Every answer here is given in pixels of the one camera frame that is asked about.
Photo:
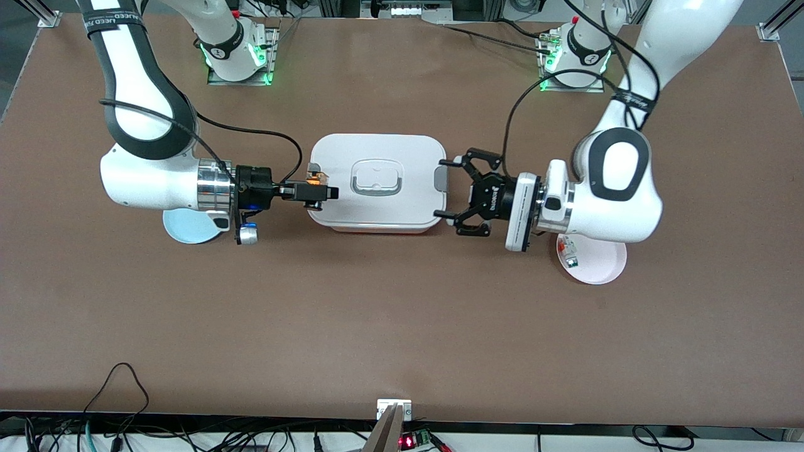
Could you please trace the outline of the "white metal edge bracket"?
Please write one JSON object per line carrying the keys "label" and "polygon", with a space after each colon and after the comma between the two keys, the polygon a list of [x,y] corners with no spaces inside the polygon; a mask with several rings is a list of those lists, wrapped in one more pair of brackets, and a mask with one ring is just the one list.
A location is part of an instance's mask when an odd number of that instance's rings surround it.
{"label": "white metal edge bracket", "polygon": [[404,421],[411,422],[413,420],[413,403],[408,399],[378,399],[376,403],[376,420],[378,421],[387,408],[393,406],[402,406],[404,412]]}

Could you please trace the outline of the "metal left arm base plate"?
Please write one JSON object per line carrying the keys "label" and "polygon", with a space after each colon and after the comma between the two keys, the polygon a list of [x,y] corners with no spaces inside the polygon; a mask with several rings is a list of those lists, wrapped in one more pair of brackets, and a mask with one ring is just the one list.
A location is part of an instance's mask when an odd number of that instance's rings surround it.
{"label": "metal left arm base plate", "polygon": [[538,57],[539,77],[546,80],[540,83],[541,91],[583,92],[601,94],[603,81],[589,72],[603,74],[611,50],[603,49],[578,57],[573,51],[562,46],[560,35],[542,34],[535,38],[536,48],[546,50],[546,55]]}

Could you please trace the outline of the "white lidded lunch box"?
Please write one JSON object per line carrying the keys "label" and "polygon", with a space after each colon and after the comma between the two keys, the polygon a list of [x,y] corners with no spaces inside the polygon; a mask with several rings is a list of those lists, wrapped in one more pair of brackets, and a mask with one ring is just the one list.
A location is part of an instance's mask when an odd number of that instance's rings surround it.
{"label": "white lidded lunch box", "polygon": [[404,134],[330,134],[311,151],[309,167],[339,189],[336,200],[309,214],[354,234],[422,234],[446,207],[446,151],[436,139]]}

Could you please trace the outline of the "white power strip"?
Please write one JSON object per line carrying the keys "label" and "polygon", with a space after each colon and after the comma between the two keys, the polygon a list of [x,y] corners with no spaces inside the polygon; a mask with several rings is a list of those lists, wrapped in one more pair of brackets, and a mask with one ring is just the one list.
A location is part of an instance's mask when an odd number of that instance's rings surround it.
{"label": "white power strip", "polygon": [[424,2],[385,2],[383,11],[392,18],[453,20],[453,3],[450,0],[424,0]]}

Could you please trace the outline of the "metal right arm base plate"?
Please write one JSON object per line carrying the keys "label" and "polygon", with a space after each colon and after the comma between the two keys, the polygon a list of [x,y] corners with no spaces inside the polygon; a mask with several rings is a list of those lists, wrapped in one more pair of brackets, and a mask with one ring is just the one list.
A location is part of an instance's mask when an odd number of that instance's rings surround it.
{"label": "metal right arm base plate", "polygon": [[244,38],[237,50],[222,60],[199,44],[209,71],[207,85],[270,86],[273,83],[280,30],[267,28],[250,18],[238,18],[244,27]]}

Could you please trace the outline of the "pink round plate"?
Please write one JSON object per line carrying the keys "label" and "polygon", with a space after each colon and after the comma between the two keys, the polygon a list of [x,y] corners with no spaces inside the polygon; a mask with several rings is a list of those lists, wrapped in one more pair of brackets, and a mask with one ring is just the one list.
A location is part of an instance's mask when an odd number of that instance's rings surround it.
{"label": "pink round plate", "polygon": [[[567,269],[563,263],[561,239],[568,235],[575,243],[579,264]],[[625,269],[627,262],[626,244],[603,240],[589,239],[578,234],[559,234],[555,243],[555,251],[561,266],[575,280],[588,285],[605,285],[617,279]]]}

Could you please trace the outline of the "light blue round plate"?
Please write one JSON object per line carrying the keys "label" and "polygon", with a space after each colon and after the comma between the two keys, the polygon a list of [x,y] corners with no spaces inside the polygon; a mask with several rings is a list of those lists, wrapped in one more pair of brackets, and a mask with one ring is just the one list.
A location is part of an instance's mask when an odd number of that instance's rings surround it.
{"label": "light blue round plate", "polygon": [[163,212],[163,228],[175,241],[203,244],[229,231],[229,221],[207,212],[179,208]]}

